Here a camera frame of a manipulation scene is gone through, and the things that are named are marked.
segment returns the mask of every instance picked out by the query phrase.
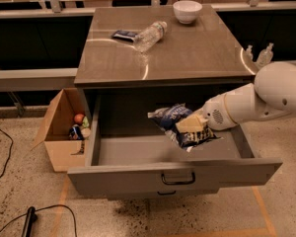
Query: cardboard box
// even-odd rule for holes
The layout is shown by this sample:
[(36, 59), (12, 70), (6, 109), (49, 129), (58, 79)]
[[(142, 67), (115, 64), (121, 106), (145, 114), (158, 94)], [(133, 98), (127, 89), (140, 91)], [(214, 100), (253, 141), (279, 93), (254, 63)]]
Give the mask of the cardboard box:
[(85, 166), (88, 140), (83, 154), (77, 153), (81, 140), (69, 140), (69, 130), (74, 125), (74, 116), (84, 114), (77, 89), (64, 89), (50, 102), (34, 141), (34, 147), (42, 142), (47, 150), (55, 172), (66, 172), (71, 167)]

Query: black pole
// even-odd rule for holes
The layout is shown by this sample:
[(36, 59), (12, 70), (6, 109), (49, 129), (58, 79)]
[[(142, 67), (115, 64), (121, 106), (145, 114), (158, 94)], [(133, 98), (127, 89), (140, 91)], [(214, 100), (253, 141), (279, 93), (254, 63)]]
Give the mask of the black pole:
[(28, 209), (27, 218), (26, 218), (26, 221), (25, 221), (24, 227), (23, 227), (22, 237), (30, 237), (31, 236), (32, 224), (36, 220), (37, 220), (36, 209), (31, 206)]

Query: cabinet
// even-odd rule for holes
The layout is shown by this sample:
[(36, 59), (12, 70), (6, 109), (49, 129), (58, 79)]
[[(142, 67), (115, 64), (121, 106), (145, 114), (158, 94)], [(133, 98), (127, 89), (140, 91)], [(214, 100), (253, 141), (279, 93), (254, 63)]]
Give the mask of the cabinet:
[[(164, 39), (147, 53), (111, 39), (117, 29), (139, 32), (167, 22)], [(195, 110), (210, 97), (253, 80), (257, 69), (210, 6), (192, 25), (172, 7), (101, 8), (92, 22), (75, 85), (92, 116), (86, 166), (68, 175), (84, 196), (156, 198), (217, 193), (263, 185), (281, 165), (261, 158), (243, 128), (187, 153), (147, 118), (175, 103)]]

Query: black can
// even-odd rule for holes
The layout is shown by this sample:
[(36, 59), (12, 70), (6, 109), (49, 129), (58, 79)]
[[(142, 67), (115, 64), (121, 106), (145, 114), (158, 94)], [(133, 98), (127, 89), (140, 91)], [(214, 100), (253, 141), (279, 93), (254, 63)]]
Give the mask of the black can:
[(84, 140), (82, 136), (80, 127), (78, 124), (73, 125), (69, 130), (69, 139), (70, 140)]

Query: orange line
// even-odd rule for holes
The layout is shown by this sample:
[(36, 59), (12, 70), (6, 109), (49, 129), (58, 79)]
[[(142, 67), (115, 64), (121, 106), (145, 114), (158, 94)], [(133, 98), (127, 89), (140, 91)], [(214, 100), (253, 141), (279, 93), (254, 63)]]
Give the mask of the orange line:
[(268, 229), (242, 229), (220, 232), (189, 233), (180, 235), (160, 235), (158, 237), (269, 237)]
[(272, 237), (276, 237), (277, 235), (276, 235), (275, 227), (273, 226), (272, 222), (270, 221), (268, 212), (266, 210), (266, 207), (265, 207), (264, 201), (262, 199), (262, 196), (260, 195), (259, 189), (258, 189), (258, 187), (252, 187), (252, 189), (254, 191), (256, 200), (258, 202), (259, 210), (260, 210), (260, 212), (261, 212), (261, 214), (262, 214), (262, 216), (264, 218), (266, 228), (267, 228), (267, 230), (269, 232), (269, 235), (272, 236)]
[[(69, 178), (66, 175), (65, 180), (63, 182), (62, 191), (61, 191), (61, 194), (60, 194), (60, 199), (59, 199), (58, 204), (65, 204), (66, 203), (69, 184), (70, 184)], [(52, 227), (51, 233), (49, 235), (50, 237), (58, 236), (57, 233), (58, 233), (58, 229), (59, 229), (63, 209), (64, 209), (63, 207), (58, 207), (57, 210), (56, 210), (56, 216), (55, 216), (55, 219), (54, 219), (54, 222), (53, 222), (53, 227)]]

